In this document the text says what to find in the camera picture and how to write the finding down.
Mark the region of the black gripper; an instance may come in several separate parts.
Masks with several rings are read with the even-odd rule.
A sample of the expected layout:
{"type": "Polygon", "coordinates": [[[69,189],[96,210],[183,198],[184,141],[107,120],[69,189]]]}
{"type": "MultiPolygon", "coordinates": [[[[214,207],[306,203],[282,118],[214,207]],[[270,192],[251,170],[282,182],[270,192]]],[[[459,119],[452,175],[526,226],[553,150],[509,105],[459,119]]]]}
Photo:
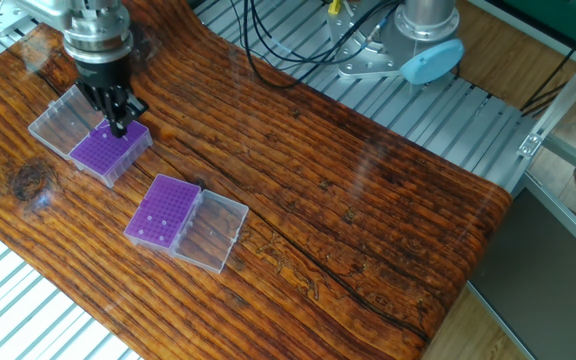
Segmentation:
{"type": "Polygon", "coordinates": [[[79,77],[75,82],[88,101],[105,100],[105,117],[111,133],[121,138],[127,132],[124,121],[135,121],[149,105],[134,95],[128,55],[107,63],[75,61],[79,77]]]}

